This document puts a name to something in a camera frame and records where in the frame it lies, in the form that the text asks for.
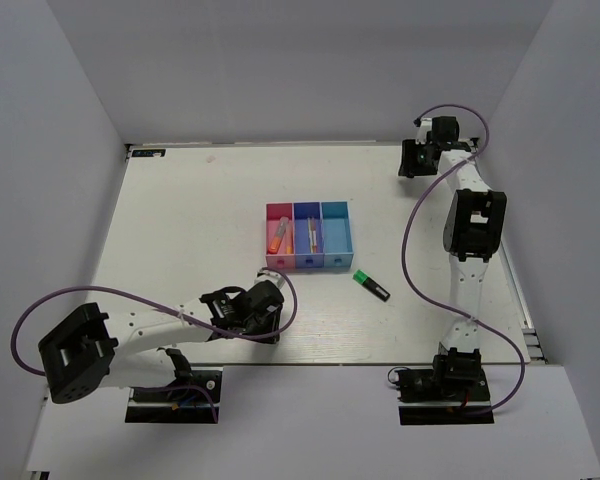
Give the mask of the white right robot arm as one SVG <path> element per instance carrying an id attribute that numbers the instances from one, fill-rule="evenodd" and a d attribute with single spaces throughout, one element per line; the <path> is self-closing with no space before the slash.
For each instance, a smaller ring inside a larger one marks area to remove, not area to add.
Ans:
<path id="1" fill-rule="evenodd" d="M 453 194 L 443 229 L 450 294 L 441 306 L 453 320 L 439 342 L 438 354 L 474 362 L 479 351 L 476 319 L 483 283 L 500 247 L 507 197 L 482 179 L 474 150 L 460 140 L 456 117 L 419 117 L 415 125 L 416 137 L 402 142 L 399 175 L 413 179 L 440 174 Z"/>

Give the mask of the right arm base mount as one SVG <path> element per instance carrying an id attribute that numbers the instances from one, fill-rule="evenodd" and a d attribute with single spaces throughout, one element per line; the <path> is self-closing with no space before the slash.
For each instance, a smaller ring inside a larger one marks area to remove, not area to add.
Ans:
<path id="1" fill-rule="evenodd" d="M 491 395 L 484 372 L 472 386 L 443 390 L 432 383 L 431 368 L 394 367 L 387 381 L 398 392 L 401 426 L 453 426 L 494 424 Z"/>

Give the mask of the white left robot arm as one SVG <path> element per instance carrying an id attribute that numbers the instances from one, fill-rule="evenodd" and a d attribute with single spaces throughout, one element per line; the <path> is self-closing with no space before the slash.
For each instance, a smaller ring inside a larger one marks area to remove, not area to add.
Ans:
<path id="1" fill-rule="evenodd" d="M 182 398 L 192 372 L 178 345 L 234 338 L 277 343 L 282 285 L 281 277 L 261 274 L 249 289 L 204 294 L 207 322 L 184 306 L 110 316 L 95 302 L 83 304 L 38 344 L 51 399 L 69 404 L 104 387 L 160 389 L 168 398 Z"/>

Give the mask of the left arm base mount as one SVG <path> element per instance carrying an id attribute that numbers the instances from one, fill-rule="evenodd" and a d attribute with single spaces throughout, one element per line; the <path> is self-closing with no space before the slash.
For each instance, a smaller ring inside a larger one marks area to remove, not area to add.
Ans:
<path id="1" fill-rule="evenodd" d="M 213 425 L 220 415 L 223 368 L 192 369 L 188 381 L 174 390 L 132 390 L 127 402 L 127 424 Z"/>

